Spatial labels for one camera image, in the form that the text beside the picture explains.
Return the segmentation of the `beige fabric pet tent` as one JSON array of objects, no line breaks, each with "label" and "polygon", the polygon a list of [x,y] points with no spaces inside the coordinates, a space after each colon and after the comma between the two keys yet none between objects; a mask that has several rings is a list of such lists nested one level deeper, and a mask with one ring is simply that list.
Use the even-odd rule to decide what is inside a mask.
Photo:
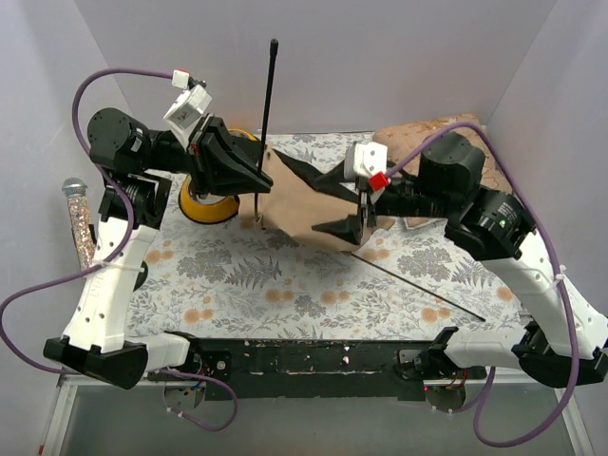
[{"label": "beige fabric pet tent", "polygon": [[238,216],[259,227],[279,230],[293,241],[330,252],[353,252],[379,230],[388,230],[394,218],[380,216],[376,225],[364,231],[360,246],[312,230],[316,224],[355,215],[357,204],[323,195],[312,189],[314,166],[267,146],[262,170],[274,185],[268,194],[246,194],[239,197]]}]

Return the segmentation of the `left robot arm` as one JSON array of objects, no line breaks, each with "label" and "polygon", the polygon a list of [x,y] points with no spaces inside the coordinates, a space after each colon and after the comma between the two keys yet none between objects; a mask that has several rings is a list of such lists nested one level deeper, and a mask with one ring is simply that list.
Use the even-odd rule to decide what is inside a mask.
[{"label": "left robot arm", "polygon": [[170,368],[190,380],[202,358],[180,332],[128,339],[131,296],[147,278],[146,255],[160,231],[172,188],[171,175],[189,177],[198,196],[265,194],[273,180],[260,170],[262,142],[231,132],[206,115],[181,144],[169,130],[150,130],[117,108],[88,122],[89,157],[104,173],[91,271],[61,336],[49,339],[45,358],[125,390],[150,371]]}]

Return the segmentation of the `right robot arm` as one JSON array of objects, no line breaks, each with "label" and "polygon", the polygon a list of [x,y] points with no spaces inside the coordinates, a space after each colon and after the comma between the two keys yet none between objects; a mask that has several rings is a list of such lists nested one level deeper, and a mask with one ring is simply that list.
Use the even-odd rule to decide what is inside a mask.
[{"label": "right robot arm", "polygon": [[416,175],[391,165],[387,148],[355,142],[341,163],[355,185],[357,211],[322,223],[322,233],[361,243],[380,216],[444,219],[445,236],[497,276],[530,315],[518,328],[495,333],[443,329],[402,372],[408,378],[451,377],[475,367],[518,369],[562,389],[607,375],[607,319],[551,261],[541,227],[522,201],[482,183],[484,151],[456,131],[422,145]]}]

